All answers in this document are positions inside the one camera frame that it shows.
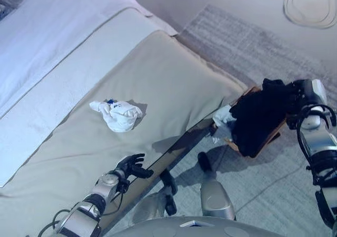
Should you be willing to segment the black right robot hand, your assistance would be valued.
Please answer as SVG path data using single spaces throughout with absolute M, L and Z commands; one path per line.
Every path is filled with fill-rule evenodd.
M 297 114 L 302 109 L 304 83 L 305 80 L 296 80 L 286 85 L 289 92 L 286 104 L 288 114 Z

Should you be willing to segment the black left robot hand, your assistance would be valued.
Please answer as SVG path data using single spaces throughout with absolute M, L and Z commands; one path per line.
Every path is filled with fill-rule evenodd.
M 122 171 L 126 179 L 130 175 L 141 179 L 148 179 L 154 174 L 154 171 L 143 168 L 144 158 L 145 153 L 126 156 L 118 162 L 115 169 Z

